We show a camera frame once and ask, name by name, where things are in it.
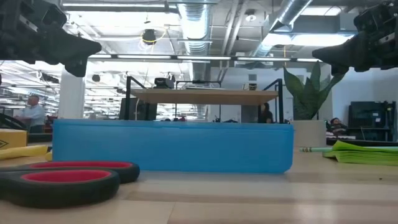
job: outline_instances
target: green paper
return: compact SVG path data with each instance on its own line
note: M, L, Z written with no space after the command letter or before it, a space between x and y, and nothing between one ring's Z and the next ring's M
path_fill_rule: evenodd
M336 158L338 162L398 166L398 150L377 147L361 147L337 141L332 151L323 157Z

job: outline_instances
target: black metal frame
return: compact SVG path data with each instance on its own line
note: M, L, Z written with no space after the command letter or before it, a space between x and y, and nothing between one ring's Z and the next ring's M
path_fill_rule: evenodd
M220 88L221 88L221 81L176 81L175 82L175 89L178 90L178 84L179 83L197 83L197 84L207 84L207 83L217 83L219 84ZM175 104L175 112L174 112L174 117L177 117L177 105L178 103ZM221 105L220 105L220 112L219 112L219 117L221 120Z
M278 104L275 101L275 110L276 113L278 113L278 107L279 107L279 123L283 124L285 119L284 119L284 92L283 92L283 79L278 78L277 80L273 81L271 84L269 84L267 87L263 89L263 91L268 90L272 86L275 86L275 91L278 91ZM258 107L258 116L259 118L261 117L261 105Z
M139 85L141 88L146 89L146 87L140 83L138 80L136 80L134 77L127 76L127 81L126 81L126 100L124 102L124 120L129 120L130 119L130 99L131 99L131 81L134 81ZM146 112L145 112L145 120L149 120L149 103L145 103L146 105Z

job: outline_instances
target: potted plant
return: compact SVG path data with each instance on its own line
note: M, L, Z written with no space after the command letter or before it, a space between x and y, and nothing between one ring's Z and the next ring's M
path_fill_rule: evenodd
M343 79L344 74L338 74L320 81L320 63L315 63L310 78L305 84L284 68L286 88L293 95L295 121L294 143L296 147L322 147L326 144L326 124L324 121L313 120L330 90Z

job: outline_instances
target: person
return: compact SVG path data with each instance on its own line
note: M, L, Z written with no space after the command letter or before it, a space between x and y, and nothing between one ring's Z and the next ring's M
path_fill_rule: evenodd
M16 119L28 124L30 133L43 133L45 112L43 107L39 105L39 97L36 95L30 96L27 104L29 106L24 109L22 116L16 116Z
M260 123L272 124L274 122L274 115L269 111L269 103L264 103L264 111L261 113Z
M336 136L345 135L347 132L347 126L343 125L343 123L341 123L340 119L338 118L333 118L330 121L330 129L332 133Z

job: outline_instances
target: yellow object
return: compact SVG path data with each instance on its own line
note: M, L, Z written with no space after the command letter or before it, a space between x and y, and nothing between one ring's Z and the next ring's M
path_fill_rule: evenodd
M47 148L47 146L26 146L0 150L0 160L24 156L43 156L47 153Z
M0 129L0 151L27 145L26 131L13 129Z
M47 153L47 154L44 156L44 159L45 159L46 161L52 161L52 152Z

